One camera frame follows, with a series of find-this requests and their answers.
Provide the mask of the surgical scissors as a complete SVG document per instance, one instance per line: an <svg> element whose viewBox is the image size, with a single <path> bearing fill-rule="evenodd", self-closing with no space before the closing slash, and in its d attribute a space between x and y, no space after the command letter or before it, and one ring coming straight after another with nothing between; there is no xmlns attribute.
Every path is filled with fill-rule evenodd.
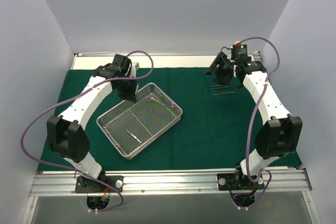
<svg viewBox="0 0 336 224"><path fill-rule="evenodd" d="M160 105L162 105L162 106L164 106L164 107L168 107L168 108L173 108L173 107L175 107L174 104L171 104L171 103L165 103L165 102L159 100L156 96L151 96L151 95L149 95L149 96L147 96L145 99L146 99L147 101L154 101L154 102L156 102L156 103L158 103L158 104L160 104Z"/></svg>

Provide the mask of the metal mesh instrument tray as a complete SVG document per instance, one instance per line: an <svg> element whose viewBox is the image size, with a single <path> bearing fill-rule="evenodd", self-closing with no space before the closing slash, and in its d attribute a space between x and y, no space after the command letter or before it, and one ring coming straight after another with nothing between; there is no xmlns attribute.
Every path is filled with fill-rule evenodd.
<svg viewBox="0 0 336 224"><path fill-rule="evenodd" d="M175 107L164 107L147 96L156 96ZM140 88L136 102L122 101L97 118L97 125L110 143L125 159L132 159L153 141L175 125L183 114L182 108L175 103L155 83ZM139 138L136 141L126 130Z"/></svg>

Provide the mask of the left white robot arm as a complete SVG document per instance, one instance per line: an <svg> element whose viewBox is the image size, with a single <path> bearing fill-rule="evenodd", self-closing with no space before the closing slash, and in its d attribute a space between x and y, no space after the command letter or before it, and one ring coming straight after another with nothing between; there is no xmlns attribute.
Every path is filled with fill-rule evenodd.
<svg viewBox="0 0 336 224"><path fill-rule="evenodd" d="M49 149L69 162L75 169L87 174L87 186L94 192L105 188L106 179L102 176L102 166L90 154L90 142L85 133L86 125L99 104L114 90L119 99L136 101L138 83L136 80L114 80L94 87L110 78L135 78L139 64L128 57L115 55L113 62L99 66L81 92L83 96L58 116L47 120Z"/></svg>

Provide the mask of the metal forceps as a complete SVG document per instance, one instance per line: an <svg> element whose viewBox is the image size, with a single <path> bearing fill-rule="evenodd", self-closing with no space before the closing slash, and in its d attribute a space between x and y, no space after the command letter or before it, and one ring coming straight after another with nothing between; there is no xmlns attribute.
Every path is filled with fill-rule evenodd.
<svg viewBox="0 0 336 224"><path fill-rule="evenodd" d="M142 143L137 136L135 136L133 133L131 133L129 130L126 130L136 141L139 143Z"/></svg>

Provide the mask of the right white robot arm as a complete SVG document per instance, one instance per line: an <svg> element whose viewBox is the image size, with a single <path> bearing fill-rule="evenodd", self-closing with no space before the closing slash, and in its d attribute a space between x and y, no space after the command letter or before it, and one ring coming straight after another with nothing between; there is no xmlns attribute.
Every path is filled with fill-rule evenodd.
<svg viewBox="0 0 336 224"><path fill-rule="evenodd" d="M247 45L236 43L230 50L231 56L220 51L205 74L214 74L214 82L226 88L232 86L232 78L238 78L237 88L246 88L255 102L246 157L233 175L235 186L244 189L259 180L272 162L296 151L303 123L279 100L269 81L270 72L248 55Z"/></svg>

